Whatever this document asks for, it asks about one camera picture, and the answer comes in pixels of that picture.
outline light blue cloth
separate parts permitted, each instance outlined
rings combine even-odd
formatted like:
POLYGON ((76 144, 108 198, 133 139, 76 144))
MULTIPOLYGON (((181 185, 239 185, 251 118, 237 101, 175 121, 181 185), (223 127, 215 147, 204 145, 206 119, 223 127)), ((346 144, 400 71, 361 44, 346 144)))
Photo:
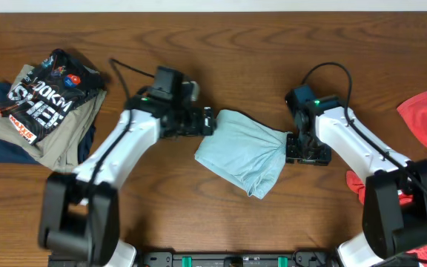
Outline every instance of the light blue cloth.
POLYGON ((236 111, 220 111, 217 129, 196 152, 202 165, 262 199, 278 180, 286 157, 286 135, 236 111))

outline dark blue fabric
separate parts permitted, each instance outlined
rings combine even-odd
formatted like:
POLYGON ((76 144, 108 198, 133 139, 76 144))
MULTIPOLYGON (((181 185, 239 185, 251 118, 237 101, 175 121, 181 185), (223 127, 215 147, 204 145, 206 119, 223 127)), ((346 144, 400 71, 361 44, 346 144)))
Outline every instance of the dark blue fabric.
MULTIPOLYGON (((0 102, 3 102, 7 93, 9 93, 11 89, 11 84, 6 82, 0 82, 0 102)), ((93 144, 93 138, 95 136, 96 128, 92 124, 88 129, 87 133, 79 143, 78 147, 78 160, 79 164, 84 162, 88 158, 88 154, 90 153, 90 149, 93 144)), ((0 140, 0 163, 18 163, 18 164, 34 164, 39 165, 35 159, 33 159, 28 152, 19 147, 18 145, 14 145, 10 142, 6 142, 0 140)))

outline white wall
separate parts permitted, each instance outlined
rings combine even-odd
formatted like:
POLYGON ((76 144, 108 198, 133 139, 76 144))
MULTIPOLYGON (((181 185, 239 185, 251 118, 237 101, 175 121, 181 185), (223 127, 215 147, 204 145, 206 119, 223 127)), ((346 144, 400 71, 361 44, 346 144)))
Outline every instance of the white wall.
POLYGON ((0 12, 427 11, 427 0, 0 0, 0 12))

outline wood grain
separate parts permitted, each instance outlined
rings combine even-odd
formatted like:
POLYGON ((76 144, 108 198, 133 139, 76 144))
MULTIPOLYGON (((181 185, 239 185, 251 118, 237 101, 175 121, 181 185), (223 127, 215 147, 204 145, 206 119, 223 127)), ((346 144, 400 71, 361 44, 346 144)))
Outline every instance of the wood grain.
MULTIPOLYGON (((83 54, 113 78, 107 60, 154 72, 174 67, 201 86, 202 104, 248 113, 290 131, 284 95, 314 65, 338 61, 354 77, 351 106, 384 142, 412 159, 427 150, 396 107, 427 90, 427 13, 72 13, 0 14, 0 81, 54 48, 83 54)), ((134 92, 149 79, 123 72, 134 92)), ((318 96, 344 97, 345 77, 311 77, 318 96)), ((96 121, 94 148, 124 102, 112 80, 96 121)), ((362 206, 336 155, 327 168, 286 165, 263 199, 193 158, 201 138, 162 140, 121 192, 122 237, 141 248, 177 251, 290 251, 333 248, 361 231, 362 206)), ((45 266, 36 245, 43 167, 0 164, 0 266, 45 266)))

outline green strip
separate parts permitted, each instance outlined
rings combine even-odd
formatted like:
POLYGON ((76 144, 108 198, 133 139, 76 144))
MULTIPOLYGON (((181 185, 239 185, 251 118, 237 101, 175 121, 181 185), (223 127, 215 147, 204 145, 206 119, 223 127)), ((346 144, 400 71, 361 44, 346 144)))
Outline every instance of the green strip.
POLYGON ((182 257, 182 267, 192 267, 191 257, 182 257))
POLYGON ((278 257, 278 267, 288 267, 288 258, 278 257))

